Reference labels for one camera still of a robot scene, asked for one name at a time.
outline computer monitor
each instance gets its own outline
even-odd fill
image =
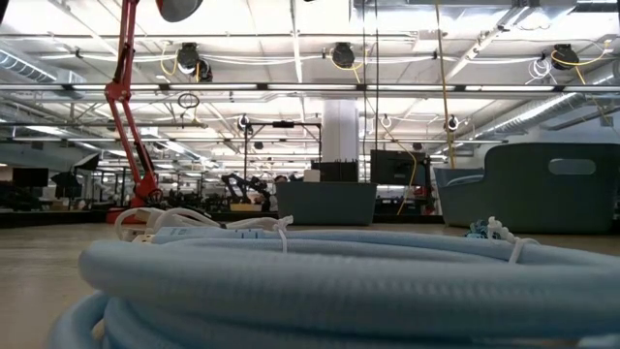
[[[413,152],[418,161],[413,185],[426,186],[426,154]],[[409,185],[414,159],[405,151],[371,150],[370,181],[377,184]]]

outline handle cutout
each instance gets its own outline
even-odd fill
[[[588,159],[553,159],[549,161],[549,171],[554,175],[592,175],[597,164]]]

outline lamp shade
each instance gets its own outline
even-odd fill
[[[157,0],[162,17],[168,22],[178,22],[191,16],[202,4],[202,0]]]

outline yellow cable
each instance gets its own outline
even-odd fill
[[[579,67],[574,67],[574,69],[577,71],[577,75],[579,76],[579,79],[581,80],[581,83],[583,84],[587,84],[585,82],[585,79],[583,78],[583,75],[581,74],[581,71],[579,70]]]
[[[159,64],[162,67],[162,72],[164,72],[164,74],[166,74],[167,76],[171,77],[174,74],[176,74],[176,65],[178,63],[178,50],[174,54],[174,68],[172,69],[172,72],[169,72],[164,66],[164,56],[166,55],[167,47],[168,47],[168,44],[164,45],[164,50],[162,51],[162,59],[160,59]]]
[[[361,83],[361,81],[359,80],[359,74],[357,73],[357,70],[353,70],[353,74],[356,75],[357,83]]]
[[[372,105],[370,104],[370,102],[366,99],[364,101],[364,103],[366,103],[367,105],[369,105],[370,110],[375,114],[375,117],[377,117],[377,112],[374,110],[374,108],[372,108]],[[384,130],[386,130],[387,134],[389,135],[389,137],[391,138],[391,140],[398,144],[398,146],[400,146],[401,148],[403,148],[403,150],[405,150],[405,152],[407,154],[409,154],[409,156],[411,156],[411,158],[414,160],[414,170],[411,172],[411,178],[409,179],[409,187],[407,187],[407,190],[405,191],[405,195],[403,196],[403,202],[402,204],[400,204],[400,208],[398,209],[398,213],[396,213],[396,215],[400,215],[400,213],[403,210],[403,207],[405,207],[405,203],[407,203],[407,199],[409,198],[409,191],[411,190],[411,187],[414,185],[414,178],[416,177],[416,171],[418,170],[418,159],[416,159],[416,156],[414,154],[412,154],[411,151],[409,151],[409,149],[407,149],[405,147],[405,145],[401,144],[399,141],[396,140],[396,138],[391,134],[391,132],[389,131],[389,129],[384,125],[383,122],[380,122],[381,127],[384,128]]]
[[[454,170],[454,148],[452,147],[452,136],[450,133],[449,125],[449,117],[448,117],[448,91],[446,88],[446,69],[444,67],[444,46],[442,43],[442,30],[441,30],[441,20],[440,20],[440,12],[439,12],[440,0],[435,1],[435,15],[437,16],[437,39],[439,41],[439,58],[440,58],[440,67],[442,73],[442,87],[444,92],[444,116],[446,117],[446,136],[448,141],[448,156],[450,167]]]
[[[583,78],[583,74],[581,74],[581,70],[579,70],[579,67],[574,67],[574,70],[577,72],[577,75],[579,76],[579,79],[581,80],[581,83],[588,84],[585,79]],[[596,98],[592,97],[592,101],[594,102],[595,105],[597,105],[597,110],[599,110],[599,112],[601,113],[601,116],[603,117],[604,122],[607,123],[607,126],[611,127],[611,129],[613,130],[613,132],[616,134],[616,136],[618,136],[620,138],[620,133],[618,133],[618,131],[616,130],[615,127],[613,127],[613,125],[611,125],[611,122],[609,121],[609,116],[607,116],[607,114],[605,113],[605,111],[603,110],[603,107],[601,107],[601,105],[599,104],[599,102],[596,100]],[[583,118],[583,116],[581,116],[581,119],[583,121],[587,121],[585,118]]]
[[[359,63],[356,67],[342,68],[342,67],[339,67],[336,64],[336,62],[333,61],[333,48],[332,48],[331,51],[329,52],[329,60],[331,61],[331,64],[333,64],[333,66],[336,67],[339,70],[353,71],[353,73],[356,75],[357,83],[361,83],[361,80],[359,79],[359,74],[357,73],[357,69],[363,67],[363,65],[366,63],[366,55],[367,54],[368,54],[368,51],[365,49],[364,50],[364,60],[363,60],[363,62]]]
[[[557,53],[557,52],[558,52],[557,50],[554,50],[553,52],[551,52],[551,59],[553,59],[554,61],[556,61],[558,63],[562,63],[564,65],[568,65],[568,66],[571,66],[571,67],[581,67],[581,66],[585,66],[585,65],[588,65],[588,64],[592,64],[594,62],[600,61],[605,56],[605,54],[606,54],[605,50],[603,50],[601,55],[599,57],[593,59],[593,60],[589,60],[587,62],[582,62],[582,63],[571,63],[571,62],[565,62],[563,60],[555,58],[555,53]]]

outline fluorescent light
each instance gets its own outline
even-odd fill
[[[257,86],[253,83],[180,83],[172,84],[174,90],[253,90]]]
[[[80,91],[93,91],[93,90],[105,90],[106,86],[104,84],[76,84],[74,85],[74,89]]]
[[[461,145],[463,144],[502,144],[502,143],[506,143],[505,141],[459,141],[461,143]]]
[[[398,84],[393,84],[393,85],[368,85],[368,89],[369,90],[376,90],[377,88],[379,88],[379,90],[384,90],[384,91],[443,91],[444,87],[442,85],[398,85]],[[453,91],[454,90],[454,86],[453,85],[447,85],[446,86],[446,91]]]
[[[125,153],[124,150],[108,150],[108,153],[114,154],[114,155],[118,155],[118,156],[127,157],[127,153]]]
[[[78,142],[78,144],[83,146],[83,147],[85,147],[85,148],[91,149],[91,150],[100,150],[97,146],[91,145],[91,144],[88,144],[88,143]]]
[[[69,142],[116,142],[115,139],[67,139]]]
[[[484,91],[484,92],[531,92],[531,91],[552,91],[555,86],[530,86],[530,85],[471,85],[466,86],[466,91]]]
[[[142,139],[143,143],[155,143],[155,142],[168,142],[170,139]]]
[[[45,138],[45,137],[18,137],[13,138],[16,142],[62,142],[61,139]]]
[[[356,90],[357,86],[354,84],[295,84],[295,83],[270,83],[267,86],[270,90],[330,90],[330,91],[351,91]]]
[[[166,147],[172,151],[176,151],[177,153],[183,154],[185,153],[185,148],[175,142],[166,142]]]
[[[0,90],[4,91],[63,91],[65,88],[57,84],[0,84]]]
[[[150,91],[150,90],[159,90],[159,85],[157,84],[136,84],[132,85],[132,90],[135,91]]]
[[[248,154],[248,157],[270,157],[270,158],[317,158],[320,154]]]
[[[195,138],[195,139],[176,139],[177,142],[223,142],[221,138]]]
[[[565,92],[620,92],[619,86],[566,86]]]
[[[65,133],[60,131],[59,129],[55,128],[55,127],[49,127],[49,126],[27,126],[26,127],[29,130],[33,130],[33,131],[37,131],[37,132],[42,132],[42,133],[47,133],[49,135],[54,135],[54,136],[62,136]]]
[[[166,81],[166,83],[171,83],[171,82],[172,82],[172,81],[171,81],[170,79],[168,79],[166,76],[156,76],[155,78],[165,80],[165,81]]]

